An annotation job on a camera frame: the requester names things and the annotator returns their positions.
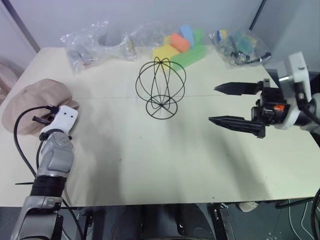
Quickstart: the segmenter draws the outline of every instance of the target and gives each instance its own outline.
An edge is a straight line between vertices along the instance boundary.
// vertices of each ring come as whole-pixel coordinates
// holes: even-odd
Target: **clear plastic bag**
[[[208,37],[224,61],[233,67],[256,66],[271,57],[267,45],[250,30],[218,30]]]
[[[139,26],[130,36],[137,47],[159,47],[174,32],[172,27],[156,21]]]
[[[107,37],[108,21],[98,21],[88,28],[63,35],[60,40],[65,44],[72,69],[80,72],[111,57],[127,61],[136,60],[135,47],[128,34],[125,34],[122,42],[115,46],[100,44],[100,39]]]

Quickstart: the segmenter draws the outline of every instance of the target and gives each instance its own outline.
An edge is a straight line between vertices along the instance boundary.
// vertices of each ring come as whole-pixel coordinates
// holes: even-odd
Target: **white table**
[[[204,203],[311,197],[319,187],[320,151],[308,132],[267,127],[266,137],[230,131],[214,116],[250,119],[259,95],[214,91],[226,82],[261,81],[262,66],[228,69],[215,51],[186,68],[185,96],[168,120],[147,115],[135,82],[147,59],[112,59],[73,75],[63,48],[44,48],[0,106],[25,86],[50,78],[79,102],[71,133],[75,160],[65,189],[72,206]],[[0,126],[0,206],[21,206],[33,176]],[[39,140],[19,136],[35,166]]]

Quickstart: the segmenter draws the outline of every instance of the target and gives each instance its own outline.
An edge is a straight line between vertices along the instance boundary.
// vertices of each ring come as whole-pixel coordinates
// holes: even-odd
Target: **hat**
[[[2,125],[7,131],[13,133],[16,120],[22,112],[47,105],[67,105],[74,109],[79,107],[79,104],[72,100],[72,94],[66,85],[47,78],[26,86],[10,100],[2,115]],[[44,125],[33,121],[33,116],[46,119],[49,115],[50,112],[47,109],[37,109],[26,113],[19,122],[17,133],[35,135]]]

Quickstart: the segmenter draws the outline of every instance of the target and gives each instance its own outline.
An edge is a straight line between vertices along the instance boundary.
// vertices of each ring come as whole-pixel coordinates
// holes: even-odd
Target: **screw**
[[[305,96],[304,96],[304,94],[303,94],[302,92],[300,92],[300,93],[298,94],[298,98],[299,98],[300,100],[302,100],[302,99],[305,98]]]
[[[221,206],[223,206],[225,209],[227,209],[227,208],[228,208],[228,206],[227,206],[227,205],[225,205],[224,203],[221,203]]]

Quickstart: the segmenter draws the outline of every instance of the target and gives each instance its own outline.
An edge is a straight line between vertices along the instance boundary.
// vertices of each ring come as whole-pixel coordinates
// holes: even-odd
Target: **sponge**
[[[165,36],[163,38],[163,45],[166,45],[166,44],[170,44],[170,41],[171,41],[171,36]]]
[[[205,33],[202,29],[193,30],[194,45],[200,44],[204,35],[205,35]]]
[[[173,33],[171,35],[170,44],[182,53],[185,53],[190,48],[190,43],[188,40],[177,33]]]
[[[160,60],[168,58],[170,59],[171,57],[173,57],[174,55],[179,54],[180,52],[175,49],[173,46],[167,44],[167,45],[163,45],[160,47],[157,47],[155,49],[153,49],[152,51],[152,56],[153,59],[155,59],[155,57],[158,57]]]
[[[198,44],[198,45],[195,45],[193,48],[191,48],[187,52],[180,53],[178,55],[171,57],[170,61],[176,62],[185,68],[195,63],[196,61],[202,59],[205,55],[206,55],[205,46]],[[172,64],[172,67],[176,71],[181,69],[181,67],[178,66],[177,64]]]
[[[190,46],[193,47],[195,45],[194,42],[194,33],[189,25],[181,26],[179,32],[182,37],[188,40]]]

